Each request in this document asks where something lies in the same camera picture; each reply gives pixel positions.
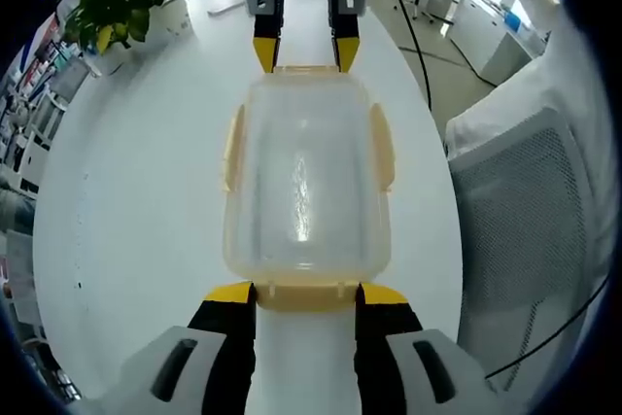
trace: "office floor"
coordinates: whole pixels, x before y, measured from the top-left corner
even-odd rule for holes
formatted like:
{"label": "office floor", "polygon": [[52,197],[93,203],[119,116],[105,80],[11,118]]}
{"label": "office floor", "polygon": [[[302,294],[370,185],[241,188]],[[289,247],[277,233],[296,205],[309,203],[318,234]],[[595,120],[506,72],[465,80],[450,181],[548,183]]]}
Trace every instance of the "office floor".
{"label": "office floor", "polygon": [[[413,50],[402,50],[402,53],[425,97],[419,56],[414,52],[415,45],[401,9],[394,10],[397,0],[367,0],[367,4],[385,25],[397,46]],[[432,94],[432,115],[442,137],[450,119],[488,95],[493,87],[479,80],[454,44],[440,34],[441,21],[430,24],[426,17],[420,15],[412,24],[424,53]]]}

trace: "office desk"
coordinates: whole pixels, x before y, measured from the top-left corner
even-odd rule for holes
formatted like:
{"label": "office desk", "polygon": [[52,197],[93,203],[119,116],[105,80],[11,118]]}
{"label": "office desk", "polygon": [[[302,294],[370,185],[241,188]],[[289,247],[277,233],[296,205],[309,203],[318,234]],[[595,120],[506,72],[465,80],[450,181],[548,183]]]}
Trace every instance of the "office desk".
{"label": "office desk", "polygon": [[[141,67],[86,79],[58,129],[39,193],[34,266],[52,350],[87,397],[203,296],[240,279],[222,255],[229,123],[261,76],[253,21],[206,14],[194,35]],[[371,11],[352,75],[383,104],[397,178],[389,195],[392,262],[426,328],[455,339],[462,295],[458,212],[442,144],[403,56]],[[331,64],[327,0],[286,0],[280,64]]]}

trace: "black cable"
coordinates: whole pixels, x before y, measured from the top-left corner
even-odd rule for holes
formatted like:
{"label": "black cable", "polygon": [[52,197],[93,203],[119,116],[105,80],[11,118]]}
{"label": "black cable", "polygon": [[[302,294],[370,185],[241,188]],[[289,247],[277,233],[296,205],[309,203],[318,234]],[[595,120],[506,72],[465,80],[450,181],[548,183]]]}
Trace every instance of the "black cable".
{"label": "black cable", "polygon": [[605,288],[605,285],[607,283],[607,281],[609,280],[609,274],[607,274],[607,276],[605,277],[605,279],[603,280],[603,283],[599,285],[599,287],[597,288],[597,290],[592,294],[592,296],[590,296],[588,298],[588,300],[583,304],[583,306],[581,306],[578,310],[576,310],[576,312],[564,323],[563,326],[561,326],[559,329],[557,329],[555,332],[553,332],[548,338],[544,339],[540,344],[538,344],[537,346],[535,346],[532,350],[530,350],[528,353],[526,353],[525,355],[523,355],[522,357],[516,359],[515,361],[508,363],[505,366],[502,366],[501,368],[493,371],[492,373],[489,373],[486,375],[486,379],[488,378],[492,378],[493,376],[497,376],[499,373],[503,373],[504,371],[506,371],[507,369],[512,368],[513,366],[515,366],[516,364],[522,362],[523,360],[529,358],[531,355],[533,355],[535,352],[537,352],[538,350],[540,350],[542,347],[546,346],[548,343],[550,343],[553,339],[555,339],[555,337],[557,337],[558,335],[560,335],[562,332],[564,332],[564,330],[566,330],[566,328],[568,326],[570,326],[572,323],[574,323],[576,321],[576,319],[581,316],[585,310],[587,310],[588,306],[590,306],[590,304],[596,299],[597,296],[599,296],[599,294],[601,293],[601,291]]}
{"label": "black cable", "polygon": [[456,43],[454,43],[453,41],[451,42],[454,47],[456,48],[456,50],[460,53],[460,55],[463,57],[463,59],[465,60],[466,64],[468,65],[468,68],[470,68],[470,71],[473,72],[473,75],[475,75],[477,78],[479,78],[482,82],[486,83],[487,85],[493,86],[493,87],[497,87],[497,85],[495,85],[494,83],[489,82],[488,80],[486,80],[485,78],[482,78],[479,76],[479,74],[475,71],[475,69],[473,68],[473,66],[470,64],[470,62],[468,61],[467,56],[465,55],[464,52],[462,52],[462,50],[456,46]]}
{"label": "black cable", "polygon": [[412,40],[415,43],[415,49],[417,50],[417,54],[419,55],[419,60],[421,61],[421,68],[424,71],[424,80],[426,81],[426,95],[428,96],[428,108],[430,111],[432,110],[432,93],[430,92],[430,80],[428,79],[428,69],[426,68],[426,64],[424,63],[424,57],[421,54],[421,47],[419,46],[419,41],[417,41],[417,36],[415,35],[415,30],[412,27],[412,23],[410,22],[410,18],[408,17],[408,12],[406,12],[406,7],[402,0],[397,0],[399,2],[399,6],[401,7],[401,12],[404,14],[404,18],[406,18],[406,23],[408,24],[408,29],[410,30],[410,35],[412,36]]}
{"label": "black cable", "polygon": [[[397,46],[397,48],[403,52],[417,53],[417,51],[412,48],[406,48],[404,46]],[[451,58],[443,57],[442,55],[437,55],[433,52],[428,52],[428,51],[421,51],[421,53],[427,57],[432,57],[432,58],[435,58],[436,60],[442,60],[443,62],[451,63],[452,65],[456,65],[457,67],[464,68],[465,70],[470,70],[470,67],[468,65],[464,65],[460,62],[455,62]]]}

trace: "transparent plastic container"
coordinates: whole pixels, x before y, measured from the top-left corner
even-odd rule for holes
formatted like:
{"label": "transparent plastic container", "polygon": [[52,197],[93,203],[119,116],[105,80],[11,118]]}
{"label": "transparent plastic container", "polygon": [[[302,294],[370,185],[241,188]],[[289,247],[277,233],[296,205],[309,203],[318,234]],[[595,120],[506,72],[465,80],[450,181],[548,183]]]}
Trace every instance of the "transparent plastic container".
{"label": "transparent plastic container", "polygon": [[389,261],[387,196],[363,87],[294,69],[253,85],[231,129],[225,261],[256,283],[369,281]]}

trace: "potted plant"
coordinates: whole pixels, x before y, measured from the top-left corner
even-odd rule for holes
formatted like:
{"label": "potted plant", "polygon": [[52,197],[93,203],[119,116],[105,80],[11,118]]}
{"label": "potted plant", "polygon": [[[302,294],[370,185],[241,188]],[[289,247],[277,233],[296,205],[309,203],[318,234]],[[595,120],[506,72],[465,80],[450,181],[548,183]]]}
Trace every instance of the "potted plant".
{"label": "potted plant", "polygon": [[65,37],[101,55],[115,43],[130,48],[132,42],[147,40],[152,13],[173,33],[184,29],[176,21],[190,24],[185,0],[80,0],[67,19]]}

